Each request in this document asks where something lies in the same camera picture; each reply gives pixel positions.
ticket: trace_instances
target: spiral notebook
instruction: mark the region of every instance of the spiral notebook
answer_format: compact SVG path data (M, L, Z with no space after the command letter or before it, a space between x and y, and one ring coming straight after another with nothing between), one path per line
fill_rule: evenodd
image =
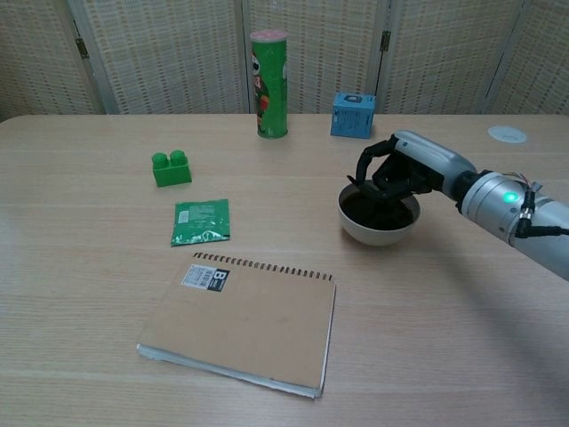
M311 398L324 387L329 274L195 253L137 346L140 355Z

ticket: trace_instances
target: green lego brick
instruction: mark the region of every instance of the green lego brick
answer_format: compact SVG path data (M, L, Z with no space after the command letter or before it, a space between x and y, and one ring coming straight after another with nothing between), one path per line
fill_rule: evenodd
M152 173L158 187L192 182L188 158L180 149L173 151L170 159L164 153L152 156Z

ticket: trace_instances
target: notebook spiral binding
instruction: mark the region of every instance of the notebook spiral binding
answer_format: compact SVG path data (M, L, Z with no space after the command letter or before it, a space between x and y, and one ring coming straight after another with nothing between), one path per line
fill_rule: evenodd
M205 252L196 252L194 258L207 261L226 262L228 264L243 265L245 267L252 267L254 269L275 271L284 274L293 274L294 276L302 276L304 278L320 278L322 280L332 281L332 274L321 273L320 271L294 269L277 264L267 264L265 262L255 262L246 260L245 258L236 258L234 256L224 256L216 254L208 254Z

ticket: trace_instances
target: pringles can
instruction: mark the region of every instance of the pringles can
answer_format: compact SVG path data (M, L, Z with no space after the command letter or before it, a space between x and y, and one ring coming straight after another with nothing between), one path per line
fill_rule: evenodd
M251 33L252 78L255 91L257 133L263 138L280 138L286 127L287 74L286 31L264 29Z

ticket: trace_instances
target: robotic hand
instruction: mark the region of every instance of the robotic hand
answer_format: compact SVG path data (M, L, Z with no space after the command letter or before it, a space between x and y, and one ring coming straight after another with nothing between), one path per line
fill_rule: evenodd
M389 156L365 180L374 157ZM387 141L364 150L356 178L366 196L380 202L441 191L459 212L555 274L569 280L569 206L539 192L519 173L476 168L460 154L417 133L397 131Z

